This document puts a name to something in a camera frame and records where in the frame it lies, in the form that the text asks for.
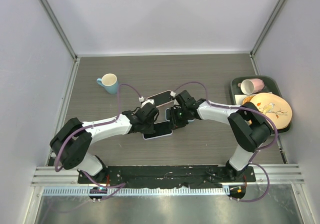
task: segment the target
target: cup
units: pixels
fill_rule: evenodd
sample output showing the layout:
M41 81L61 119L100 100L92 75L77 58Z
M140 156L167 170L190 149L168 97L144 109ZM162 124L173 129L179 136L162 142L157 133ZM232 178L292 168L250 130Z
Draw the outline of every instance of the cup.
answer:
M119 83L116 75L114 74L103 75L103 77L98 78L96 82L104 87L104 89L110 94L116 94L118 91Z
M241 91L246 95L251 95L261 91L264 88L264 85L265 84L261 79L247 79L238 84Z

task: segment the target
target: black tray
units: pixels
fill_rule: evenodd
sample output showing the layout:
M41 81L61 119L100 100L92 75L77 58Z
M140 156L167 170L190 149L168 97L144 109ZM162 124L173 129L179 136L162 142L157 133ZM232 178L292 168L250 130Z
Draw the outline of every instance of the black tray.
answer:
M264 88L261 91L255 93L255 94L272 92L273 94L278 95L278 96L280 96L282 98L282 95L281 95L281 92L279 90L279 87L278 87L278 85L276 84L276 82L272 78L270 78L268 76L263 76L263 75L244 76L244 77L235 78L235 79L233 79L231 81L231 84L230 84L230 97L231 97L231 103L233 105L236 104L236 99L235 99L234 96L235 95L243 95L240 87L238 87L238 84L241 83L243 80L254 79L254 78L261 79L265 83L264 84L265 85ZM291 122L289 123L289 125L286 128L278 130L278 133L287 132L288 130L290 130L290 128L291 128Z

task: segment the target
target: pink mug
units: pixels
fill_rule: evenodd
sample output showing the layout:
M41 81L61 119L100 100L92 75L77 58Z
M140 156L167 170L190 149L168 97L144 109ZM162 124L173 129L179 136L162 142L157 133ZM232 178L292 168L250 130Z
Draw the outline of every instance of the pink mug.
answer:
M264 82L261 79L243 80L238 86L245 95L251 95L261 91L264 88Z

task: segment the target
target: white wall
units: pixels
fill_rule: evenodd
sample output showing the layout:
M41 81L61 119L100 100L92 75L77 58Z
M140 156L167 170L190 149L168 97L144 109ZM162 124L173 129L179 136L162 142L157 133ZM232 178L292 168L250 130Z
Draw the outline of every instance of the white wall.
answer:
M263 75L273 77L294 111L281 136L290 162L299 163L320 213L320 0L288 0L257 54Z
M48 0L80 55L250 51L277 0Z
M22 223L72 60L38 0L0 0L0 223Z

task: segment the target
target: light blue cup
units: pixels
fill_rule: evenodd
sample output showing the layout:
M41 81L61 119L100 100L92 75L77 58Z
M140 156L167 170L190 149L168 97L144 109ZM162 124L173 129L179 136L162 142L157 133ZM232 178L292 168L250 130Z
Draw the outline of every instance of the light blue cup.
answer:
M102 78L96 80L110 94L116 94L118 91L119 82L114 74L106 74Z

